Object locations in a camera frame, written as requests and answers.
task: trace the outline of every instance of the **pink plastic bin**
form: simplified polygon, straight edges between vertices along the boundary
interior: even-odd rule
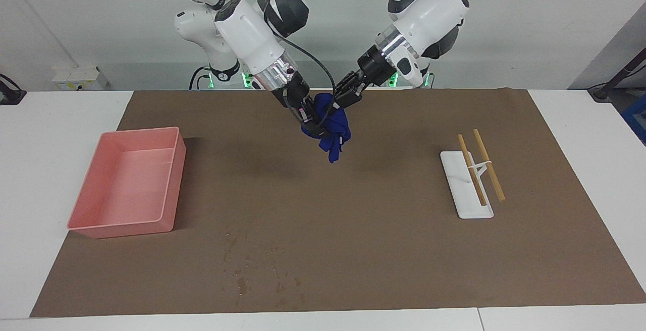
[[[95,239],[170,232],[185,157],[177,127],[103,133],[67,228]]]

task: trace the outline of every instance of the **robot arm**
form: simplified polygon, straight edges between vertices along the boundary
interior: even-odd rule
[[[222,11],[223,7],[227,4],[227,0],[194,0],[194,2],[203,3],[201,9],[186,10],[177,14],[175,28],[184,39],[196,43],[203,48],[208,57],[210,71],[220,81],[229,81],[239,71],[240,62],[238,58],[242,58],[245,63],[253,64],[255,67],[250,66],[251,73],[256,74],[256,68],[258,65],[263,65],[265,58],[260,56],[256,59],[250,57],[243,58],[236,54],[248,50],[245,46],[247,44],[256,44],[258,40],[267,40],[268,42],[274,42],[274,47],[279,46],[273,37],[272,30],[277,30],[282,37],[288,37],[293,32],[304,27],[309,16],[309,9],[302,0],[258,0],[258,5],[254,7],[255,12],[247,13],[251,13],[254,16],[257,16],[257,14],[264,16],[266,14],[267,24],[271,25],[272,28],[266,27],[265,22],[255,19],[253,20],[253,24],[256,25],[256,29],[254,32],[249,32],[245,28],[249,27],[250,21],[238,22],[240,32],[236,34],[236,28],[229,28],[228,39],[225,39],[217,28],[216,16],[218,16],[219,11]],[[231,27],[231,23],[223,24],[223,26]],[[245,36],[241,42],[236,37],[240,37],[242,34],[251,36]],[[237,45],[236,50],[231,48],[229,40]],[[276,60],[277,57],[269,57],[268,59]]]
[[[279,44],[307,23],[309,9],[302,0],[258,0],[254,7],[245,0],[195,1],[204,2],[205,12],[184,14],[185,19],[178,15],[180,34],[205,48],[212,66],[224,65],[219,60],[226,55],[242,60],[253,75],[254,88],[272,92],[317,138],[329,134],[325,119],[360,101],[369,84],[381,85],[398,72],[413,86],[422,85],[428,59],[450,50],[469,9],[468,0],[389,0],[393,23],[357,60],[359,70],[336,85],[330,104],[317,111],[309,86]]]
[[[393,24],[358,59],[360,69],[337,85],[337,106],[357,103],[368,85],[381,85],[395,72],[413,87],[422,85],[427,59],[452,48],[468,9],[468,0],[389,0]]]

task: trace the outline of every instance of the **blue towel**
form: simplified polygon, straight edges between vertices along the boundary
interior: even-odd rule
[[[328,92],[321,92],[314,97],[314,110],[318,114],[319,118],[323,119],[325,113],[328,109],[328,106],[333,101],[332,94]],[[328,119],[323,122],[323,128],[327,129],[330,135],[325,138],[320,138],[319,136],[313,136],[309,132],[305,131],[305,128],[302,128],[303,133],[307,134],[311,138],[320,139],[318,146],[321,147],[325,152],[330,152],[328,159],[330,163],[334,163],[339,160],[339,153],[341,152],[341,147],[348,140],[350,140],[350,127],[348,126],[348,117],[346,117],[346,112],[343,108],[335,111],[331,114]]]

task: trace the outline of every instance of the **white table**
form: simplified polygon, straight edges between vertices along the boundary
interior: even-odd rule
[[[586,92],[530,94],[646,288],[646,147],[611,105]],[[646,304],[26,319],[99,135],[115,130],[131,95],[31,92],[18,106],[0,106],[0,329],[646,329]]]

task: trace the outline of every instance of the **brown table mat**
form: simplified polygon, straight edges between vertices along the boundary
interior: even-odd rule
[[[136,92],[119,129],[185,138],[175,230],[69,233],[32,317],[646,303],[527,92],[372,91],[348,115],[331,165],[266,92]],[[508,198],[489,220],[457,217],[439,158],[473,128]]]

